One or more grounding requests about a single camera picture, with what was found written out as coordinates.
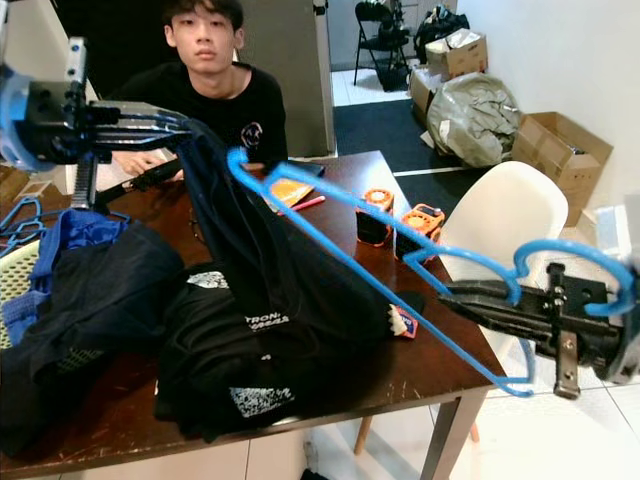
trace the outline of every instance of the blue fabric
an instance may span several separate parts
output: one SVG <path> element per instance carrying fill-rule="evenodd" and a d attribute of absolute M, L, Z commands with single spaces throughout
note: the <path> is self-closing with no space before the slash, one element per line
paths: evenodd
<path fill-rule="evenodd" d="M 2 305 L 2 318 L 9 333 L 11 345 L 18 345 L 27 328 L 36 323 L 38 305 L 47 298 L 49 295 L 31 290 Z"/>
<path fill-rule="evenodd" d="M 40 240 L 38 261 L 30 277 L 31 289 L 51 293 L 51 275 L 61 251 L 113 244 L 126 228 L 126 223 L 109 220 L 99 213 L 65 210 Z"/>
<path fill-rule="evenodd" d="M 37 321 L 37 307 L 51 294 L 53 269 L 60 252 L 103 243 L 113 244 L 128 227 L 125 222 L 82 210 L 65 210 L 53 228 L 40 240 L 39 257 L 31 273 L 29 292 L 2 306 L 4 324 L 13 346 L 20 343 L 30 325 Z"/>

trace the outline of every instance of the black t-shirt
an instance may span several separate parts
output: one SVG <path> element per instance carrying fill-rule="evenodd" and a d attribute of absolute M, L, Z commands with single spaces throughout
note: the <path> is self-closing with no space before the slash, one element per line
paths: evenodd
<path fill-rule="evenodd" d="M 232 99 L 212 99 L 195 91 L 187 68 L 165 63 L 135 75 L 109 96 L 110 100 L 145 102 L 205 123 L 228 147 L 249 151 L 252 162 L 272 165 L 287 158 L 282 92 L 275 78 L 250 65 L 247 88 Z"/>

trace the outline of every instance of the man's hair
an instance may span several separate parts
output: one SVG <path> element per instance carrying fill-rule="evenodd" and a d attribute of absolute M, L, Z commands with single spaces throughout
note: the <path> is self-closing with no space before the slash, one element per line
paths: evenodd
<path fill-rule="evenodd" d="M 193 12 L 200 5 L 210 13 L 219 13 L 231 22 L 235 32 L 244 23 L 244 11 L 239 0 L 165 0 L 162 21 L 171 25 L 171 19 L 182 13 Z"/>

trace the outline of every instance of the young man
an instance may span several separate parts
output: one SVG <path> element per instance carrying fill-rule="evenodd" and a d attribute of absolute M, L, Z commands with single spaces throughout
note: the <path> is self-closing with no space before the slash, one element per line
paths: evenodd
<path fill-rule="evenodd" d="M 165 37 L 182 62 L 138 74 L 110 98 L 200 120 L 229 147 L 246 147 L 251 162 L 285 160 L 285 112 L 277 81 L 233 61 L 234 49 L 244 46 L 243 21 L 238 0 L 166 0 Z M 114 152 L 113 158 L 131 175 L 164 161 L 148 152 Z"/>

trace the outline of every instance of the clothes pile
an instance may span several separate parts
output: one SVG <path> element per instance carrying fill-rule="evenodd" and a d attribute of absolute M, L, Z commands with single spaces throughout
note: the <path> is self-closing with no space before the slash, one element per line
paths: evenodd
<path fill-rule="evenodd" d="M 207 127 L 190 127 L 178 153 L 214 262 L 185 270 L 140 224 L 60 250 L 50 298 L 2 352 L 5 453 L 77 405 L 112 353 L 158 355 L 156 416 L 212 441 L 295 415 L 392 336 L 388 301 L 235 180 Z M 60 368 L 77 351 L 95 355 Z"/>
<path fill-rule="evenodd" d="M 15 455 L 77 406 L 109 354 L 157 351 L 164 299 L 183 269 L 144 225 L 127 228 L 92 212 L 60 216 L 40 243 L 27 300 L 4 309 L 19 342 L 0 363 L 3 452 Z M 44 298 L 31 308 L 34 292 Z"/>

